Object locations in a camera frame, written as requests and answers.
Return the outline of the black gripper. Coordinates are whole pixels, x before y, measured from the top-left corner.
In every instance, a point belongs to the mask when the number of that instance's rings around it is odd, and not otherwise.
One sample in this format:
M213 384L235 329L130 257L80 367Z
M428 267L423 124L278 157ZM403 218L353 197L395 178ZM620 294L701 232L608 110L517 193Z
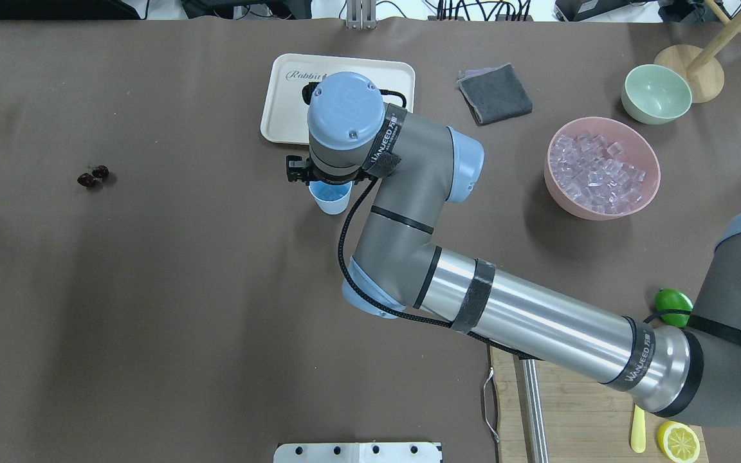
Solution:
M313 171L313 162L311 159L303 159L301 156L288 155L285 158L286 161L286 179L288 182L303 182L305 185L309 185L310 182L315 181L315 174Z

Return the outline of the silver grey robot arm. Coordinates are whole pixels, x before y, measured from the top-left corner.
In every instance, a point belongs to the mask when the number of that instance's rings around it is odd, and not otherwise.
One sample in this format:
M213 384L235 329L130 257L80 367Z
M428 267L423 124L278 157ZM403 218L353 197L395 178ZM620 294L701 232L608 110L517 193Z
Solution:
M594 307L483 259L432 242L445 203L470 196L482 144L383 100L368 77L339 71L308 82L309 157L286 158L290 182L379 185L358 247L337 259L342 294L371 314L409 318L526 354L629 394L661 418L741 426L741 214L715 246L685 328Z

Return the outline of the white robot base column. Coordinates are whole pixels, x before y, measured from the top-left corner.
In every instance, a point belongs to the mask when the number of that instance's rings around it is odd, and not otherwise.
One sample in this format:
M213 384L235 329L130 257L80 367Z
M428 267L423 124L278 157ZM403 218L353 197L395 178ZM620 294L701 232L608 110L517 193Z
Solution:
M434 442L286 443L273 462L443 462L443 450Z

